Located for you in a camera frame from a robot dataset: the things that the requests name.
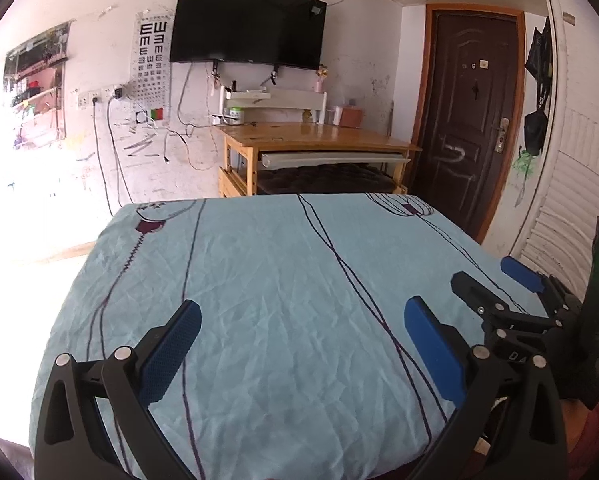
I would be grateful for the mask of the white louvered door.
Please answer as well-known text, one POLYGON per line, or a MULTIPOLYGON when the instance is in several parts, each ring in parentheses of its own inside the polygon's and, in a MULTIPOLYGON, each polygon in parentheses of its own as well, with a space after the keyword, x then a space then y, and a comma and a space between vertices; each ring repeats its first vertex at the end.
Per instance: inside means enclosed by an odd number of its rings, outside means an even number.
POLYGON ((555 69, 549 132, 512 254, 582 295, 599 217, 599 15, 588 0, 548 3, 555 69))

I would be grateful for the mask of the dark brown entrance door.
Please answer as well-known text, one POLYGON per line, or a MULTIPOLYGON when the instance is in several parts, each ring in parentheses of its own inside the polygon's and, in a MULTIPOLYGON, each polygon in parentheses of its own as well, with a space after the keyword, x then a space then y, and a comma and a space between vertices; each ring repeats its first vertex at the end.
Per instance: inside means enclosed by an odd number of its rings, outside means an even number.
POLYGON ((510 166, 524 53, 520 11, 426 8, 411 191, 476 242, 485 240, 510 166))

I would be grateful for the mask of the dark brown tufted bench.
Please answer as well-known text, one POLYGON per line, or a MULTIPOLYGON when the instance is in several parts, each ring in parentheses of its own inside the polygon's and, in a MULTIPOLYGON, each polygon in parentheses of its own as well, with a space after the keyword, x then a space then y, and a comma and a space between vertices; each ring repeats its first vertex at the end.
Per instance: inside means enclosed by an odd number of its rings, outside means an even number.
POLYGON ((264 195, 394 193, 396 182, 368 164, 333 164, 264 170, 257 192, 264 195))

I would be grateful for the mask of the light blue patterned tablecloth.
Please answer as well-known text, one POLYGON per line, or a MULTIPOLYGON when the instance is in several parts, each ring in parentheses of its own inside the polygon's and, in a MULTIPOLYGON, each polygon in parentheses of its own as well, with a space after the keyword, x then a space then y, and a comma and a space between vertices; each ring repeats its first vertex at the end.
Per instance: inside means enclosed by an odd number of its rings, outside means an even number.
POLYGON ((201 479, 366 479, 419 458, 452 413, 403 324, 419 296, 470 344, 482 322, 451 290, 476 278, 514 311, 539 300, 411 196, 281 195, 121 209, 50 333, 55 358, 109 356, 184 300, 202 327, 150 409, 201 479))

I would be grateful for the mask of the black hanging bag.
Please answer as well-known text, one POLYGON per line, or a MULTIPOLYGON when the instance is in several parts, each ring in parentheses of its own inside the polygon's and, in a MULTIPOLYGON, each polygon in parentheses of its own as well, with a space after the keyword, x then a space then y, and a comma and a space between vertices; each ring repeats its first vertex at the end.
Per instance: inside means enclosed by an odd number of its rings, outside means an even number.
POLYGON ((549 18, 546 18, 542 30, 534 30, 525 68, 536 81, 536 109, 524 117, 525 150, 531 156, 539 156, 548 132, 546 106, 552 89, 552 34, 549 18))

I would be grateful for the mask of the pink tissue box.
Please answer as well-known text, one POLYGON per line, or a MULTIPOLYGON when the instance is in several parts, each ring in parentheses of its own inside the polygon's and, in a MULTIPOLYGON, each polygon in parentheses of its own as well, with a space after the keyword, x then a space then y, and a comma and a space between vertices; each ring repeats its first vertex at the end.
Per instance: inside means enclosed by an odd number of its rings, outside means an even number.
POLYGON ((361 127, 365 117, 365 112, 362 108, 355 106, 336 106, 334 108, 333 125, 342 128, 361 127))

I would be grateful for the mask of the wooden desk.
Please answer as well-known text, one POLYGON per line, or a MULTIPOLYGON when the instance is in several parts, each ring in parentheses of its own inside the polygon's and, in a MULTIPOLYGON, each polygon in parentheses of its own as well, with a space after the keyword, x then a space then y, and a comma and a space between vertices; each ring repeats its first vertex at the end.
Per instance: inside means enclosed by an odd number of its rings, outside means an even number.
MULTIPOLYGON (((223 136, 222 163, 219 167, 219 193, 223 198, 257 194, 260 156, 264 153, 290 152, 373 152, 419 154, 418 146, 378 132, 342 128, 307 122, 257 122, 241 126, 214 126, 223 136)), ((403 177, 407 165, 394 167, 392 179, 396 193, 406 193, 403 177)))

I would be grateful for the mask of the white shelf on desk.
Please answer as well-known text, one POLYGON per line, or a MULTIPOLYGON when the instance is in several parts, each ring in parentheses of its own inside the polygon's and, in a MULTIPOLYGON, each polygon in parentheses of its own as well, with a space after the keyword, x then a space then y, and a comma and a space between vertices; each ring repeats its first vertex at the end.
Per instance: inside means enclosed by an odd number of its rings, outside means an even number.
POLYGON ((328 93, 297 89, 233 91, 219 90, 219 112, 212 115, 213 125, 246 124, 246 110, 300 110, 310 112, 310 122, 324 125, 327 119, 328 93))

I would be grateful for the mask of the eye test chart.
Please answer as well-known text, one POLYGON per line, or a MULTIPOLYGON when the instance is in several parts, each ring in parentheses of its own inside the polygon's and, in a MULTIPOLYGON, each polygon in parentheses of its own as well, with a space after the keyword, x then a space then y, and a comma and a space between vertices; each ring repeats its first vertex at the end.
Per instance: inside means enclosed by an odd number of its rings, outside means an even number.
POLYGON ((169 10, 136 16, 128 86, 136 125, 169 122, 172 24, 173 12, 169 10))

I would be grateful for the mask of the wall shelf with items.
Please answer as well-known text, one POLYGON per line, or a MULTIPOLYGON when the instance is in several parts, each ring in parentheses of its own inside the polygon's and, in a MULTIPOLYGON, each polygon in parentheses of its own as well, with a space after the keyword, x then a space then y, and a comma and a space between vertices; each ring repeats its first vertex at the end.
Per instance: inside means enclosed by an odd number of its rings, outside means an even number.
POLYGON ((3 87, 10 100, 15 150, 66 138, 64 84, 69 32, 69 22, 59 24, 6 55, 3 87))

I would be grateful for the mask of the black wall television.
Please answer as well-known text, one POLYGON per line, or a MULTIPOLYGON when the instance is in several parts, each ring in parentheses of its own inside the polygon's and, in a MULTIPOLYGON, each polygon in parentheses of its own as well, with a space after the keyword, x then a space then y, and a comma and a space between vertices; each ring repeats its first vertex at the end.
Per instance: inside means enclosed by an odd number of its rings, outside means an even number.
POLYGON ((326 17, 320 0, 178 0, 170 61, 315 70, 326 17))

